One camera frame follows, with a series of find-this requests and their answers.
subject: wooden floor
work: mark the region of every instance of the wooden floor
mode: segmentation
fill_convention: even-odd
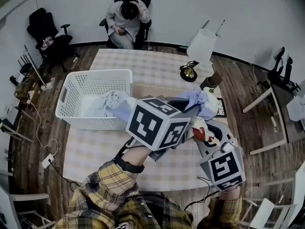
[[[102,46],[77,48],[76,50],[80,54],[80,58],[76,63],[72,63],[73,59],[67,60],[66,67],[69,69],[69,72],[88,70],[99,48],[102,48]],[[174,48],[153,46],[152,50],[181,54]],[[245,196],[247,198],[269,198],[275,203],[280,198],[285,185],[258,187],[257,184],[258,182],[276,179],[276,177],[271,176],[273,172],[300,165],[305,160],[305,140],[249,156],[250,151],[280,140],[282,135],[281,129],[278,127],[278,133],[274,132],[270,120],[273,108],[270,106],[269,101],[265,100],[265,104],[260,103],[248,113],[243,114],[242,109],[260,95],[256,89],[254,69],[249,65],[218,56],[212,56],[211,61],[213,62],[214,70],[217,70],[224,79],[220,84],[220,89],[228,114],[229,127],[240,145],[244,148],[244,164],[247,179]],[[255,74],[260,80],[266,78],[266,72],[260,69],[255,68]],[[44,145],[51,138],[58,140],[59,151],[55,156],[53,164],[61,174],[63,172],[65,148],[70,127],[66,122],[55,117],[55,108],[66,75],[67,73],[63,73],[60,67],[54,68],[52,76],[56,77],[56,87],[43,92],[37,103],[37,109],[42,116],[42,124],[38,136]],[[54,168],[43,169],[41,161],[49,153],[55,153],[57,147],[54,142],[47,148],[40,146],[36,139],[39,117],[33,108],[29,108],[28,113],[36,119],[37,123],[34,124],[27,118],[23,118],[20,132],[31,137],[34,143],[15,141],[13,159],[14,177],[10,183],[11,192],[15,191],[25,194],[49,193],[49,201],[47,203],[36,204],[37,210],[50,219],[59,220],[66,212],[73,193],[69,188],[69,184],[56,173]],[[207,192],[207,188],[199,188],[168,192],[167,194],[184,208],[189,202],[204,198]],[[284,196],[284,202],[289,203],[291,186],[287,187]],[[194,215],[194,225],[208,213],[206,206],[207,203],[201,203],[189,207],[189,210]]]

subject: checkered tablecloth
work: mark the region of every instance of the checkered tablecloth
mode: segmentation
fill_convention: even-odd
[[[211,65],[199,64],[195,68],[197,80],[194,83],[184,81],[179,67],[190,60],[187,56],[163,52],[100,49],[90,70],[131,69],[134,83],[187,90],[200,85],[214,73]],[[221,97],[218,87],[214,93],[216,97]],[[63,176],[82,182],[103,163],[113,159],[129,138],[125,131],[88,131],[71,127]],[[176,150],[170,149],[158,162],[147,158],[145,170],[138,175],[137,183],[141,190],[148,191],[205,187],[207,185],[197,179],[197,176],[205,177],[199,166],[200,158],[196,143],[190,140]]]

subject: wrist strap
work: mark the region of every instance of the wrist strap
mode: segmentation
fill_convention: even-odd
[[[124,171],[128,171],[131,173],[136,173],[139,174],[141,172],[143,172],[144,170],[144,165],[141,166],[134,166],[131,163],[129,163],[128,161],[124,161],[122,159],[123,156],[123,152],[127,149],[126,144],[120,149],[120,151],[118,152],[118,154],[115,156],[114,158],[114,162],[119,165],[122,170]]]

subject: white laundry basket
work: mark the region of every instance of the white laundry basket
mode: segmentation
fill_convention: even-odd
[[[99,97],[111,90],[125,91],[132,96],[131,70],[96,70],[72,72],[62,86],[55,115],[72,127],[85,130],[125,130],[117,117],[84,117]]]

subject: yellow plaid shirt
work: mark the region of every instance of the yellow plaid shirt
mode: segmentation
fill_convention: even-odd
[[[163,198],[160,205],[163,208],[163,228],[191,229],[191,214],[183,211],[165,194],[159,194]],[[99,171],[89,175],[83,185],[75,190],[68,214],[54,228],[114,229],[128,222],[129,228],[159,229],[145,196],[137,195],[136,181],[122,172],[113,161],[109,161]],[[233,201],[213,199],[209,216],[197,228],[238,228],[241,202],[241,198]]]

